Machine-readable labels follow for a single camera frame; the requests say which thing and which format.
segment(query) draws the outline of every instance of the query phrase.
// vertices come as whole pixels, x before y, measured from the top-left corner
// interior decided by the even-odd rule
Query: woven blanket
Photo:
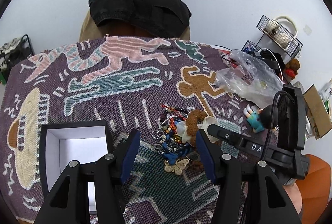
[[[264,140],[266,132],[254,134],[243,115],[248,102],[213,85],[223,68],[220,52],[207,45],[117,36],[21,62],[11,71],[0,111],[0,190],[9,208],[32,223],[43,204],[41,124],[105,119],[115,144],[133,128],[142,133],[139,157],[123,186],[127,223],[210,223],[218,187],[202,170],[166,173],[152,132],[160,127],[160,105],[168,104],[205,110],[221,126]],[[255,161],[226,143],[221,147],[240,161]],[[97,216],[90,218],[97,223]]]

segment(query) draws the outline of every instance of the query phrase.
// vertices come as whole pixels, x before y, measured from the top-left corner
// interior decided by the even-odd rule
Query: white box
[[[112,153],[113,141],[105,120],[44,124],[39,144],[40,182],[47,196],[61,172],[72,160],[95,162]],[[88,183],[89,210],[96,213],[94,182]]]

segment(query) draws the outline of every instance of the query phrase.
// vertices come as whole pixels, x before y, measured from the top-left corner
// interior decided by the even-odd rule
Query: wire basket
[[[246,44],[241,49],[243,52],[258,52],[260,47],[252,41],[247,41]]]
[[[301,51],[302,43],[294,38],[294,35],[278,22],[263,15],[257,28],[269,36],[271,40],[279,45],[291,58],[295,58]]]

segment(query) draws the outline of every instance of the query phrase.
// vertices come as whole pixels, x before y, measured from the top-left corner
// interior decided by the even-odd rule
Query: shoe
[[[23,57],[23,54],[21,53],[20,50],[16,50],[16,51],[12,52],[9,55],[8,61],[7,61],[9,68],[14,67],[16,64],[18,64],[19,62],[21,62],[24,59],[25,58]]]
[[[7,63],[3,61],[0,65],[0,71],[3,72],[7,69]]]
[[[14,38],[10,43],[5,44],[5,53],[8,54],[10,51],[16,49],[16,47],[21,43],[22,38]]]
[[[5,54],[6,45],[7,45],[7,43],[0,47],[0,54]]]

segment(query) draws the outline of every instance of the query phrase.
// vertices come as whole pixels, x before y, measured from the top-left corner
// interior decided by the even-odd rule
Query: white handle
[[[289,18],[288,16],[278,16],[278,17],[276,17],[275,19],[273,19],[273,21],[277,21],[277,20],[279,20],[279,19],[286,19],[288,22],[290,22],[290,23],[292,24],[292,26],[294,27],[296,33],[295,33],[295,35],[294,35],[294,38],[291,39],[290,41],[294,41],[294,39],[296,39],[296,37],[297,37],[297,35],[298,35],[298,29],[297,29],[297,27],[296,27],[296,25],[295,25],[295,22],[294,22],[291,18]]]

